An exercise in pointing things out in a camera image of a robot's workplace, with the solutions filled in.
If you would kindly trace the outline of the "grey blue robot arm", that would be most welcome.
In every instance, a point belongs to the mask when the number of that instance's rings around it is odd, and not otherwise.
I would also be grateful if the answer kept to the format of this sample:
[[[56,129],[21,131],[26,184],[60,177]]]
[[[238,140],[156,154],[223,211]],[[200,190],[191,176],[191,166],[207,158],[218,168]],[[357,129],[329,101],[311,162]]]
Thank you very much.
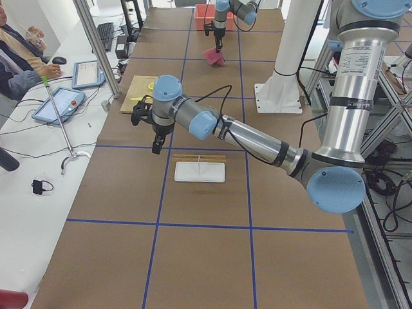
[[[230,84],[233,93],[225,112],[262,132],[297,145],[299,125],[312,112],[298,114],[259,114],[252,96],[252,85],[264,79],[272,57],[278,51],[284,28],[278,9],[260,11],[250,33],[230,32],[227,41],[229,65],[210,68],[201,59],[201,49],[209,41],[194,29],[188,9],[154,8],[149,11],[147,35],[153,47],[151,62],[157,73],[175,74],[183,67],[183,88],[198,97],[213,88]],[[227,179],[222,183],[177,182],[172,155],[226,155]],[[236,216],[251,210],[256,223],[269,221],[295,224],[316,221],[319,225],[341,221],[337,213],[322,211],[307,197],[303,187],[279,169],[249,156],[236,145],[209,137],[198,140],[183,127],[177,127],[165,151],[152,157],[152,177],[157,189],[147,190],[145,206],[161,222],[224,223],[232,225]]]
[[[216,1],[213,20],[203,25],[203,31],[206,36],[213,32],[216,53],[219,53],[223,48],[223,38],[227,28],[227,14],[233,13],[235,17],[245,24],[254,26],[259,6],[260,1],[249,1],[246,4],[238,0]]]

